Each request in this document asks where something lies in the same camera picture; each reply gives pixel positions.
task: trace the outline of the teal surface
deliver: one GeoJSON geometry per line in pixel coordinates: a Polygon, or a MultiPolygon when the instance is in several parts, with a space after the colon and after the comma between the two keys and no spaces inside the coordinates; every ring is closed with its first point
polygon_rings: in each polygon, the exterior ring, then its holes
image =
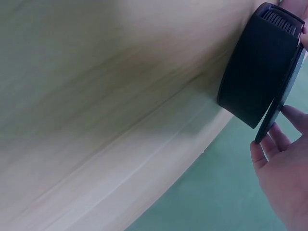
{"type": "MultiPolygon", "coordinates": [[[[308,62],[287,104],[308,112],[308,62]]],[[[281,115],[282,130],[299,133],[281,115]]],[[[236,118],[127,231],[284,231],[255,176],[249,145],[257,130],[236,118]]]]}

